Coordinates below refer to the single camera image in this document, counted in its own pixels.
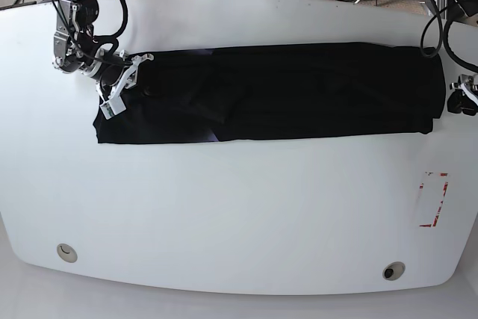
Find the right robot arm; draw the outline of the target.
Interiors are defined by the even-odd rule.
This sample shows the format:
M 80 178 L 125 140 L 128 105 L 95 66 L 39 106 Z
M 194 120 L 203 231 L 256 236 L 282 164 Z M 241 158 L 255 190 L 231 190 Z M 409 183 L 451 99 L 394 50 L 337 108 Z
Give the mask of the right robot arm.
M 99 17 L 98 0 L 57 0 L 54 35 L 54 65 L 61 72 L 79 72 L 96 82 L 101 104 L 131 102 L 137 92 L 140 66 L 154 55 L 128 55 L 119 50 L 119 37 L 128 24 L 126 0 L 119 0 L 120 26 L 112 34 L 95 34 Z

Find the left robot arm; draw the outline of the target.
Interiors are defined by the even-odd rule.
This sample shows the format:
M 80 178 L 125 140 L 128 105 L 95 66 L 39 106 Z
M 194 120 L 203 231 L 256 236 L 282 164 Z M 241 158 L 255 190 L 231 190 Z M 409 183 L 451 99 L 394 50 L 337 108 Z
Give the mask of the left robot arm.
M 477 0 L 445 0 L 446 6 L 440 9 L 436 0 L 430 0 L 433 16 L 425 25 L 420 37 L 420 52 L 425 58 L 433 58 L 438 55 L 440 49 L 444 49 L 447 56 L 461 68 L 470 72 L 462 74 L 458 80 L 450 84 L 452 93 L 447 100 L 447 111 L 452 114 L 477 115 L 477 65 L 460 58 L 450 46 L 450 30 L 454 22 L 462 16 L 472 17 L 477 15 Z M 424 40 L 428 28 L 433 22 L 438 25 L 438 45 L 435 48 L 426 49 Z

